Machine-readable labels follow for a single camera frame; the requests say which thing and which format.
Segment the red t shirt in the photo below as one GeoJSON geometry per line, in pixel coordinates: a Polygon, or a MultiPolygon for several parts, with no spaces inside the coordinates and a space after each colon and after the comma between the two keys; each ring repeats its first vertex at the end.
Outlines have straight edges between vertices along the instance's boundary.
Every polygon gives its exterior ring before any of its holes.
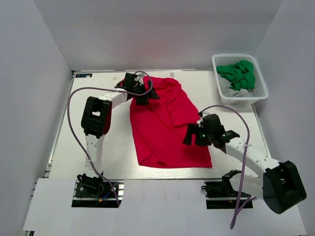
{"type": "Polygon", "coordinates": [[[132,100],[130,122],[138,164],[153,168],[210,168],[207,146],[187,146],[183,140],[190,123],[199,121],[198,110],[181,84],[173,78],[144,77],[153,82],[159,99],[147,105],[132,100]]]}

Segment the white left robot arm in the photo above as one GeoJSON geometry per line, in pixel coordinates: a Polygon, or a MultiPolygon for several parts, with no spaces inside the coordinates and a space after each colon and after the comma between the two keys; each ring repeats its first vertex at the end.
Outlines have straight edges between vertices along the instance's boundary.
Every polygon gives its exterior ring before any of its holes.
{"type": "Polygon", "coordinates": [[[106,89],[101,97],[87,98],[81,127],[86,138],[86,170],[104,179],[102,168],[102,146],[111,126],[112,110],[135,98],[136,104],[148,105],[150,99],[159,99],[153,79],[143,71],[126,73],[114,89],[106,89]]]}

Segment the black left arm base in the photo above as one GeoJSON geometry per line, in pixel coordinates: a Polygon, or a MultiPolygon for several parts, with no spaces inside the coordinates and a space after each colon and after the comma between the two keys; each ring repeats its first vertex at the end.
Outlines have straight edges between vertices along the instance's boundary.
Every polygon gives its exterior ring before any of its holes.
{"type": "Polygon", "coordinates": [[[81,208],[118,208],[123,199],[124,182],[122,180],[108,183],[101,177],[78,175],[72,207],[81,208]]]}

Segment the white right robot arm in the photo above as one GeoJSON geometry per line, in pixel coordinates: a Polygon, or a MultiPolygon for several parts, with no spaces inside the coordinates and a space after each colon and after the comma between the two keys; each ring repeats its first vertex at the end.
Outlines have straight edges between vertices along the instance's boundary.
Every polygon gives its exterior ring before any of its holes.
{"type": "Polygon", "coordinates": [[[291,161],[281,162],[263,155],[247,145],[239,134],[226,131],[216,114],[206,115],[199,124],[189,124],[185,145],[214,146],[223,153],[244,161],[256,176],[231,170],[220,181],[207,181],[201,186],[208,198],[257,197],[277,214],[281,214],[307,197],[297,167],[291,161]]]}

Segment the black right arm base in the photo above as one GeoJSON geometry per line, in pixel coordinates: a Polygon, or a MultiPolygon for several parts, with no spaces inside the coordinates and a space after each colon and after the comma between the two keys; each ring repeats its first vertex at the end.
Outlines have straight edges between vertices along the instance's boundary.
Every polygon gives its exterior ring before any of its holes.
{"type": "Polygon", "coordinates": [[[222,181],[206,181],[201,186],[206,196],[207,209],[234,209],[238,192],[226,188],[222,181]]]}

